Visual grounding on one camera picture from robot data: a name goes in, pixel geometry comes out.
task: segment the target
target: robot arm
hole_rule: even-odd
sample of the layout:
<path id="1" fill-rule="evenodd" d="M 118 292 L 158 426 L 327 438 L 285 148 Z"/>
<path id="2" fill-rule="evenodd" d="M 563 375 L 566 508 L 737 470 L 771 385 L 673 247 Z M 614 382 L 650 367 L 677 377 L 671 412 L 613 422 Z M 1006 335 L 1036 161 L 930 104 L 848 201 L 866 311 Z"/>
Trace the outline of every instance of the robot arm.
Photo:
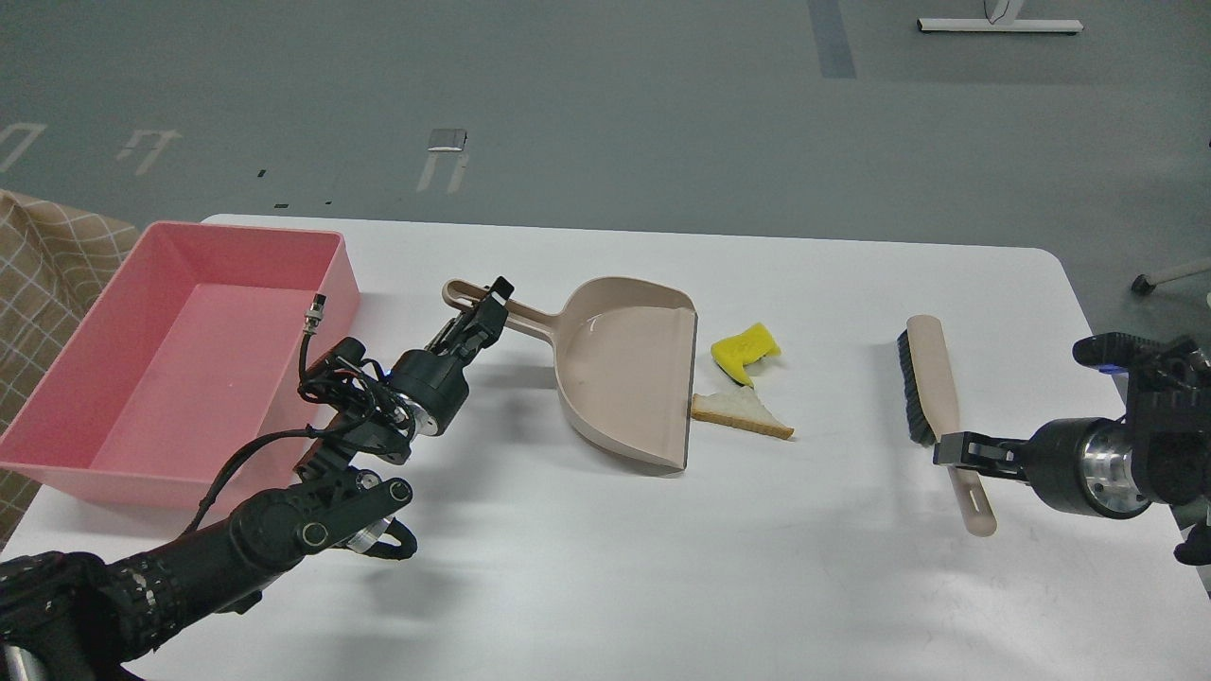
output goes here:
<path id="1" fill-rule="evenodd" d="M 1181 505 L 1211 492 L 1211 362 L 1189 337 L 1161 344 L 1125 333 L 1079 340 L 1073 357 L 1127 374 L 1126 416 L 1058 419 L 1029 440 L 943 435 L 934 463 L 1026 482 L 1064 513 L 1131 519 L 1153 502 Z M 1211 565 L 1206 521 L 1175 550 Z"/>
<path id="2" fill-rule="evenodd" d="M 500 337 L 511 294 L 512 286 L 498 279 L 481 303 L 426 348 L 404 353 L 389 376 L 363 357 L 365 348 L 352 338 L 310 367 L 300 357 L 299 393 L 335 407 L 332 423 L 263 436 L 241 448 L 176 540 L 111 565 L 92 554 L 57 551 L 0 563 L 0 642 L 10 676 L 136 679 L 122 662 L 208 614 L 247 612 L 265 586 L 309 555 L 344 548 L 378 559 L 411 557 L 417 539 L 394 514 L 412 500 L 412 487 L 350 462 L 369 452 L 402 464 L 418 433 L 446 430 L 469 393 L 463 370 Z M 309 334 L 322 304 L 317 297 L 308 315 Z M 362 370 L 367 365 L 374 365 L 375 376 Z M 226 519 L 199 530 L 223 483 L 276 436 L 315 439 L 295 468 L 300 482 L 258 492 Z"/>

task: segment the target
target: gray floor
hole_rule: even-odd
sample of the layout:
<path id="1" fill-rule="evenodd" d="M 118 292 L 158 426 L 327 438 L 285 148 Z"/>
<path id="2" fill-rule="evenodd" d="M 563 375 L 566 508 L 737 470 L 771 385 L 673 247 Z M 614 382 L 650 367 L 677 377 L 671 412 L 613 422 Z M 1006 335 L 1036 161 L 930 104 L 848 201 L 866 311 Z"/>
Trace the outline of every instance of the gray floor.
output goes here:
<path id="1" fill-rule="evenodd" d="M 1031 246 L 1063 263 L 1094 331 L 1206 338 L 1211 275 L 1149 298 L 1127 285 L 1211 254 L 1211 4 L 1027 2 L 1023 18 L 1083 21 L 1078 36 L 916 30 L 981 13 L 0 4 L 0 130 L 47 126 L 0 187 L 137 224 L 277 212 Z M 435 127 L 470 131 L 455 193 L 452 156 L 418 191 Z M 136 130 L 180 138 L 136 174 L 156 138 L 119 160 Z"/>

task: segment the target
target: connector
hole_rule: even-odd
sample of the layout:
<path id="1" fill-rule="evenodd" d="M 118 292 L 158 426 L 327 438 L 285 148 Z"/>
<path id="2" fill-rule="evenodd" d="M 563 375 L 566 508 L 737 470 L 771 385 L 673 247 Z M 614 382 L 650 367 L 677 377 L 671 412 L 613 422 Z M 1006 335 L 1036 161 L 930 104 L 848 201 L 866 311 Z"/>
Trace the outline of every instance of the connector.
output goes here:
<path id="1" fill-rule="evenodd" d="M 315 336 L 315 330 L 320 327 L 320 322 L 323 321 L 323 304 L 328 301 L 328 297 L 323 293 L 316 293 L 315 298 L 311 299 L 311 307 L 308 308 L 306 321 L 303 324 L 303 333 L 308 336 Z"/>

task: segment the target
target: yellow sponge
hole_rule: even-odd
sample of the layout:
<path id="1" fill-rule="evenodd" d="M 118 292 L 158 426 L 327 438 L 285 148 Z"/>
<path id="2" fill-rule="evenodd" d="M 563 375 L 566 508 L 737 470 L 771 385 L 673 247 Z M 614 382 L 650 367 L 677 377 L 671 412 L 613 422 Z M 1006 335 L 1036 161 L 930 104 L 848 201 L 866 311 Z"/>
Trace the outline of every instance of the yellow sponge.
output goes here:
<path id="1" fill-rule="evenodd" d="M 751 365 L 765 355 L 780 355 L 777 343 L 764 324 L 757 322 L 748 327 L 740 336 L 724 338 L 711 345 L 711 356 L 714 364 L 719 365 L 733 380 L 741 385 L 752 385 L 753 382 L 745 372 L 745 365 Z"/>

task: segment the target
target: black bristles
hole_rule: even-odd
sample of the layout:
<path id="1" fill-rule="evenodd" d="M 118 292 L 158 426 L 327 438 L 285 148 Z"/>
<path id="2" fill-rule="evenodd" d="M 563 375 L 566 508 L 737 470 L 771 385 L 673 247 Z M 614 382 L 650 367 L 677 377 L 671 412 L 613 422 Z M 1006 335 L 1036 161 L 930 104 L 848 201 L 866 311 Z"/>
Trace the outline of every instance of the black bristles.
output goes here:
<path id="1" fill-rule="evenodd" d="M 912 351 L 908 349 L 908 331 L 900 334 L 896 340 L 900 348 L 900 371 L 905 374 L 905 401 L 908 406 L 908 436 L 913 442 L 924 447 L 932 447 L 937 442 L 937 435 L 925 419 L 925 412 L 920 406 L 920 396 L 917 394 L 917 374 L 912 370 Z"/>

